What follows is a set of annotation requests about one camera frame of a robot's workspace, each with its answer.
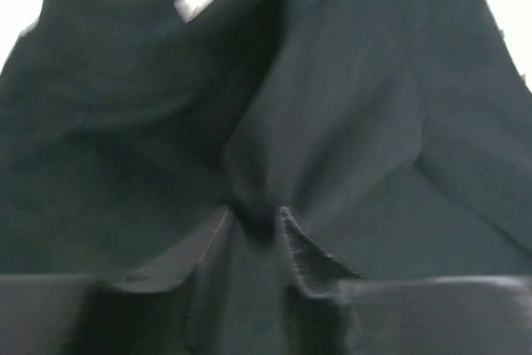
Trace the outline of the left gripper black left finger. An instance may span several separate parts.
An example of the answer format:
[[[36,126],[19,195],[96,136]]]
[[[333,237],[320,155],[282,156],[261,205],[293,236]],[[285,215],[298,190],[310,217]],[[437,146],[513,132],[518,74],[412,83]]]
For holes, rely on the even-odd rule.
[[[3,275],[3,354],[214,354],[233,238],[229,208],[114,282]]]

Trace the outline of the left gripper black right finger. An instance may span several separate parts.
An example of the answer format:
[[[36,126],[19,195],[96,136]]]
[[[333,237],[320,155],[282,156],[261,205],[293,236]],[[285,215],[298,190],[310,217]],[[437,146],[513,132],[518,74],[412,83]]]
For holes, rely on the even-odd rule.
[[[531,351],[531,281],[507,276],[368,280],[278,212],[287,354]]]

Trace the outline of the black t shirt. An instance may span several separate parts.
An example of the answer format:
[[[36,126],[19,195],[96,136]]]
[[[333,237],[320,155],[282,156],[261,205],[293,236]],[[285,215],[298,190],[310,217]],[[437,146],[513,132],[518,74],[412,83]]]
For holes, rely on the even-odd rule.
[[[287,354],[278,212],[368,280],[531,281],[531,94],[485,0],[43,0],[1,74],[1,277],[233,215],[214,354]]]

